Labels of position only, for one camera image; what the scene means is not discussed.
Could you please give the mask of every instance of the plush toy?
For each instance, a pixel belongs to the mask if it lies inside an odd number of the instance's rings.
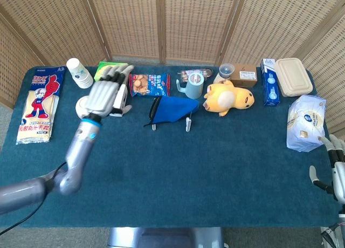
[[[225,116],[231,108],[248,109],[254,103],[254,96],[249,90],[234,87],[228,80],[222,84],[209,85],[204,98],[205,109],[209,112],[219,112],[219,116]]]

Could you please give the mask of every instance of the blue cloth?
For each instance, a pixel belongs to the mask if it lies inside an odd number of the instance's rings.
[[[162,96],[157,98],[156,101],[159,101],[159,105],[155,111],[152,111],[154,109],[153,107],[151,108],[151,112],[153,112],[153,117],[151,118],[153,124],[176,122],[186,115],[196,112],[199,107],[197,100],[189,98]]]
[[[200,67],[135,67],[136,74]],[[88,67],[92,75],[95,67]],[[0,154],[0,185],[48,173],[64,161],[79,124],[75,104],[90,89],[80,89],[65,73],[49,143],[15,145],[23,107],[35,69],[23,80]],[[213,78],[205,82],[212,83]],[[91,226],[320,226],[337,220],[340,206],[313,186],[309,166],[321,180],[332,180],[325,147],[310,153],[286,148],[289,105],[263,106],[263,87],[251,89],[254,105],[231,109],[220,118],[200,108],[190,132],[185,121],[166,123],[156,131],[143,127],[154,97],[129,97],[132,110],[102,123],[85,166],[80,191],[69,197],[53,192],[23,225]],[[171,84],[171,96],[183,97]],[[36,206],[0,216],[9,226]]]

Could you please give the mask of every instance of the mug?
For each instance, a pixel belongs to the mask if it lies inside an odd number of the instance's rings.
[[[198,99],[203,93],[204,76],[200,73],[193,73],[189,75],[187,85],[185,88],[180,86],[180,81],[176,80],[177,90],[185,93],[190,99]]]

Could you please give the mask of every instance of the gray floor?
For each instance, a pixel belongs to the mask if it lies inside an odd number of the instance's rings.
[[[158,65],[156,61],[128,60],[137,65]],[[170,62],[169,65],[193,65]],[[0,149],[6,135],[11,112],[0,106]],[[109,229],[105,228],[16,228],[0,237],[0,248],[89,248],[106,247]],[[321,245],[320,228],[227,228],[224,235],[230,248],[309,248]]]

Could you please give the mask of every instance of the plastic bag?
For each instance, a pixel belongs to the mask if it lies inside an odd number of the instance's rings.
[[[326,100],[311,95],[302,95],[291,104],[287,119],[286,146],[298,152],[309,152],[323,143],[325,136]]]
[[[65,70],[63,66],[36,69],[16,144],[49,142]]]
[[[129,77],[131,96],[169,96],[170,75],[132,74]]]
[[[192,74],[199,74],[204,77],[205,81],[208,77],[213,75],[213,70],[210,68],[205,69],[194,69],[194,70],[182,70],[180,73],[180,82],[188,82],[188,78]]]

